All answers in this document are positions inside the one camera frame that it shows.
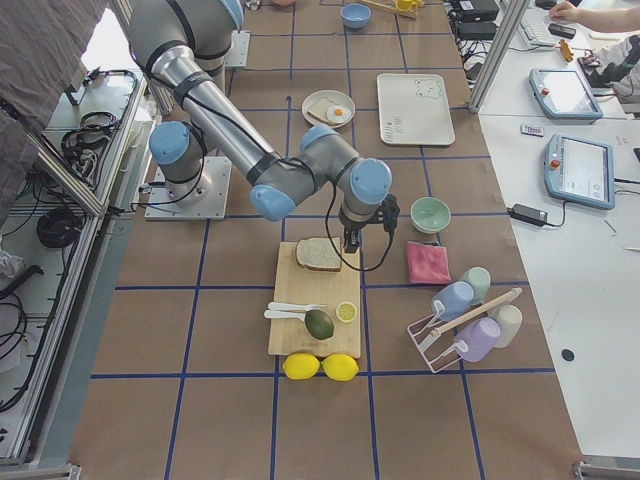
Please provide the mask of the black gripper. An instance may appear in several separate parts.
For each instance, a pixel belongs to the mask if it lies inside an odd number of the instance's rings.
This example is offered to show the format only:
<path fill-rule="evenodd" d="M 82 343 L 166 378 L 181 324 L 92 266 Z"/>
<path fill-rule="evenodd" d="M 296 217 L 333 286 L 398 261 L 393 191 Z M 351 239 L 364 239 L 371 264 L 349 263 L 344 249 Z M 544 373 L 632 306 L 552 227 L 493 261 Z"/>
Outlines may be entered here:
<path fill-rule="evenodd" d="M 368 225 L 383 226 L 388 234 L 389 244 L 393 243 L 398 223 L 400 208 L 397 199 L 387 194 L 379 205 L 366 205 L 365 213 L 356 213 L 344 202 L 339 210 L 339 220 L 344 227 L 343 251 L 354 254 L 360 247 L 359 232 Z"/>

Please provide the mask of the person forearm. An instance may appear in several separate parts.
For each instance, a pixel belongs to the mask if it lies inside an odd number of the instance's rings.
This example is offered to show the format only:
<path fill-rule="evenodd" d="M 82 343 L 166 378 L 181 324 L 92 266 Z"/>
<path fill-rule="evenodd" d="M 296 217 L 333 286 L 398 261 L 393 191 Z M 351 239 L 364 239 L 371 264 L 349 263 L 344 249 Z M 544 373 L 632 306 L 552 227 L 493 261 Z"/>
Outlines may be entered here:
<path fill-rule="evenodd" d="M 577 7 L 569 1 L 549 11 L 552 22 L 577 23 L 600 33 L 625 33 L 639 30 L 639 7 L 593 10 Z"/>

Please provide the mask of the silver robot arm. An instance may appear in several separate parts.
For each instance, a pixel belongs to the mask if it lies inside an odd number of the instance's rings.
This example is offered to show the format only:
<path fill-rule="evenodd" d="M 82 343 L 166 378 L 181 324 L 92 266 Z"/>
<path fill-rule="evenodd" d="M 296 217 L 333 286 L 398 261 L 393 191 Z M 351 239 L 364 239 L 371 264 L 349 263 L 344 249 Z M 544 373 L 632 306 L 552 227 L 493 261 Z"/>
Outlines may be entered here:
<path fill-rule="evenodd" d="M 318 125 L 302 137 L 299 155 L 284 159 L 225 95 L 224 57 L 243 23 L 238 1 L 137 1 L 128 27 L 132 56 L 149 79 L 170 90 L 193 127 L 172 122 L 152 142 L 165 178 L 187 181 L 187 165 L 215 148 L 245 176 L 250 199 L 265 219 L 279 221 L 331 183 L 343 193 L 344 247 L 380 224 L 395 234 L 399 207 L 390 168 L 364 158 L 335 130 Z"/>

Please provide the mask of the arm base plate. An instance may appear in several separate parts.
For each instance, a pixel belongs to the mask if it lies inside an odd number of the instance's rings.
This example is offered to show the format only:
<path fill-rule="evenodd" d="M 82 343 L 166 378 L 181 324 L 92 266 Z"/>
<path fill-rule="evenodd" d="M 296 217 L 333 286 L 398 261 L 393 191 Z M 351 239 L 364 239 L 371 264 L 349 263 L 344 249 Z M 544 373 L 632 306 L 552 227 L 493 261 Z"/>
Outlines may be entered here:
<path fill-rule="evenodd" d="M 244 69 L 248 63 L 251 32 L 234 30 L 231 35 L 231 47 L 225 56 L 225 67 Z"/>
<path fill-rule="evenodd" d="M 149 221 L 196 221 L 223 220 L 226 212 L 227 195 L 232 164 L 222 156 L 207 156 L 204 168 L 195 189 L 186 197 L 193 182 L 185 185 L 166 183 L 160 167 L 156 168 L 154 181 L 161 186 L 150 190 L 149 206 L 144 217 Z"/>

